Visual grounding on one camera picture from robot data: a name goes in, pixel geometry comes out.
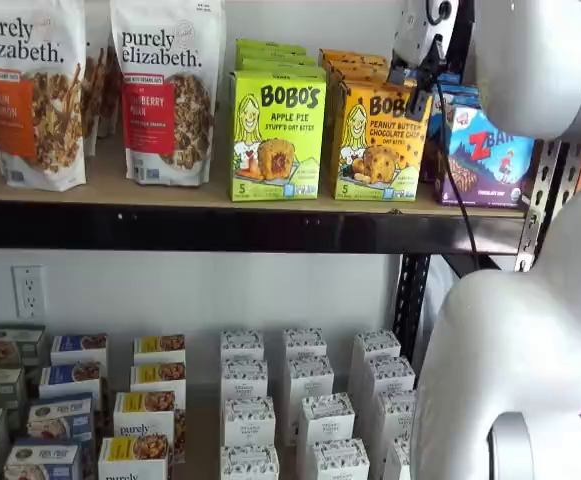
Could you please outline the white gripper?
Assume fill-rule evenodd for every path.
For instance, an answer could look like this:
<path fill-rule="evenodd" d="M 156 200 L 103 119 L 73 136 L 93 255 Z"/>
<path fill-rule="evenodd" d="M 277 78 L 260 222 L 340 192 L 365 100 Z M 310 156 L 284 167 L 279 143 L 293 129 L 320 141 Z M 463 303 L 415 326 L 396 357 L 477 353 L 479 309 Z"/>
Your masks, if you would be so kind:
<path fill-rule="evenodd" d="M 443 73 L 443 52 L 449 47 L 457 12 L 457 0 L 405 0 L 398 7 L 394 58 L 387 82 L 416 81 L 407 106 L 410 120 L 423 121 L 428 100 Z M 421 64 L 417 67 L 409 63 Z"/>

